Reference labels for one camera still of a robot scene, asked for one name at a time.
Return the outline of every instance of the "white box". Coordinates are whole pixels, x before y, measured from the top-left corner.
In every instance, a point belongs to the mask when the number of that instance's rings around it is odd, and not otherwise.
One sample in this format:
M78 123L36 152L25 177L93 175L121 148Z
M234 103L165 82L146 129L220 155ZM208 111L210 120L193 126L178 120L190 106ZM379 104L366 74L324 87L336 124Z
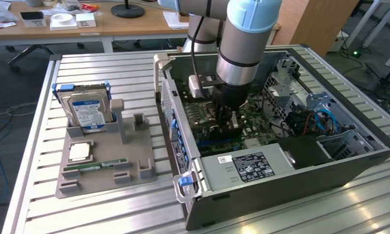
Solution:
M62 24L50 19L50 31L56 30L66 30L66 29L77 29L77 22L74 18L72 20L64 22Z
M328 52L338 52L348 38L349 38L349 35L345 32L340 31L336 41L333 43L333 46L330 47Z
M44 27L46 26L46 19L41 12L20 12L25 27Z
M97 26L93 13L77 14L77 26L78 28L89 28Z

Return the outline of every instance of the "hard drive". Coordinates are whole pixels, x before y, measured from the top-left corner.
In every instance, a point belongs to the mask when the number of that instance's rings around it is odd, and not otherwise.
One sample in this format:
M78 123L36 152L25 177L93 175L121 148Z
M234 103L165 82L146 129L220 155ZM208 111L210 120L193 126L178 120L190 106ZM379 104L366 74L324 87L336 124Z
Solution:
M56 96L70 127L81 127L84 133L94 133L106 130L105 124L113 122L110 111L110 85L73 85L64 84L56 90Z

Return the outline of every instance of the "black lamp base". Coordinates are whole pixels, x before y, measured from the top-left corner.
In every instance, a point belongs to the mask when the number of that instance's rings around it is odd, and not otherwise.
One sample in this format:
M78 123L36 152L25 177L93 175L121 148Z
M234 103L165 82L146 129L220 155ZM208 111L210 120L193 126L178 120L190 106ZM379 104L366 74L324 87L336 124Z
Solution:
M144 15L144 9L140 6L129 5L129 9L125 8L125 4L112 7L112 13L121 18L137 18Z

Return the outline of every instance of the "motherboard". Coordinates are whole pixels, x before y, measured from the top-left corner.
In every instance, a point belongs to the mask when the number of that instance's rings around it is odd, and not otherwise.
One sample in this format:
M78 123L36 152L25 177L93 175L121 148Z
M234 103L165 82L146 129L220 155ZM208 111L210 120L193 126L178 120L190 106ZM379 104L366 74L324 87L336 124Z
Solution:
M214 106L212 101L184 103L194 139L202 156L216 155L269 144L277 139L268 120L262 116L257 95L252 94L240 108L237 121L242 134L232 139L208 140L210 128L216 125Z

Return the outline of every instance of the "chair wheel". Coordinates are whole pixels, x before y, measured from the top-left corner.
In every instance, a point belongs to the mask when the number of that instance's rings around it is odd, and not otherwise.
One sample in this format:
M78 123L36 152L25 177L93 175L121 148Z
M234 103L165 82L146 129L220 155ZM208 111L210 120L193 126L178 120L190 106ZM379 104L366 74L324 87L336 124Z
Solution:
M16 50L14 46L10 46L10 45L7 45L5 49L7 49L8 52L14 52L14 50Z
M13 73L18 73L18 72L20 72L20 67L17 67L17 66L10 66L10 71L12 71Z
M138 41L134 41L134 47L136 47L136 48L141 48L141 44L140 44Z
M77 47L78 47L80 49L84 49L84 48L85 48L85 45L84 45L82 43L77 43Z

